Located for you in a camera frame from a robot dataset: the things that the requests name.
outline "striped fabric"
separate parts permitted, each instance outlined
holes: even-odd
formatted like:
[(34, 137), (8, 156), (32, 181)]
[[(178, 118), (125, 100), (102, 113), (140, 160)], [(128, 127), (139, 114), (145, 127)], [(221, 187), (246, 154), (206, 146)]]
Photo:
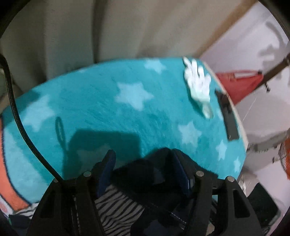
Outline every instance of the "striped fabric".
[[(105, 194), (95, 201), (107, 236), (130, 236), (131, 226), (141, 216), (144, 207), (119, 191), (115, 186), (107, 187)], [(16, 214), (32, 218), (38, 203), (18, 211)]]

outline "red bag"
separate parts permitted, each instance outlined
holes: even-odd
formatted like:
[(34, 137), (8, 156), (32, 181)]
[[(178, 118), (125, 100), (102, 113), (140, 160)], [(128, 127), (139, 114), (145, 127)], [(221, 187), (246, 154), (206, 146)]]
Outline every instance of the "red bag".
[(234, 104), (248, 96), (263, 80), (260, 71), (239, 70), (227, 73), (216, 73), (216, 76), (226, 89)]

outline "metal bolt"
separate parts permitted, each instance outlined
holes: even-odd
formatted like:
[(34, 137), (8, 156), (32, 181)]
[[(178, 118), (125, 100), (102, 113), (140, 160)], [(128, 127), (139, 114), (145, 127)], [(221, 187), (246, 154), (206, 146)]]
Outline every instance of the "metal bolt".
[(230, 181), (230, 182), (234, 182), (235, 181), (235, 178), (233, 176), (228, 176), (227, 177), (227, 180)]
[(199, 177), (202, 177), (202, 176), (204, 176), (204, 173), (199, 170), (199, 171), (196, 172), (196, 175), (199, 176)]
[(92, 175), (92, 173), (90, 171), (86, 171), (83, 173), (83, 176), (85, 177), (90, 177)]

